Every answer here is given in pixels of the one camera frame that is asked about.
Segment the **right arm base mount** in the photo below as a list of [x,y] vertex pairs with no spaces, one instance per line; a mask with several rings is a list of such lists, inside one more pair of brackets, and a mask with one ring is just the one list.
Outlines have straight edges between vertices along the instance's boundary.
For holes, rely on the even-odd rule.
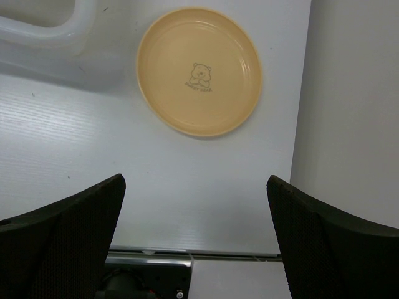
[[188,298],[193,258],[182,252],[109,250],[96,298]]

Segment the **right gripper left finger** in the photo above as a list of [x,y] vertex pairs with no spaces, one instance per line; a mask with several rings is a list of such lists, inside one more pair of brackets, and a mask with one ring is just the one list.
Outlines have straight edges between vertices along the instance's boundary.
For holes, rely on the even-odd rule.
[[116,174],[1,220],[1,298],[94,298],[125,190]]

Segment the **beige bear plate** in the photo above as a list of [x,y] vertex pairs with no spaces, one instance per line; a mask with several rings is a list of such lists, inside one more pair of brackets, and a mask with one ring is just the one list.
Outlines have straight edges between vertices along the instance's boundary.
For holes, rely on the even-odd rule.
[[220,136],[242,125],[262,92],[257,50],[232,19],[202,7],[158,18],[137,51],[138,86],[154,114],[173,129]]

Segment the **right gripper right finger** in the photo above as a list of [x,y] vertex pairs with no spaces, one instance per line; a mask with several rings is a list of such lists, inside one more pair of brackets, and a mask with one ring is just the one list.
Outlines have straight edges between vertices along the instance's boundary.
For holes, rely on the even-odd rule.
[[266,191],[292,298],[398,298],[398,229],[337,209],[277,176]]

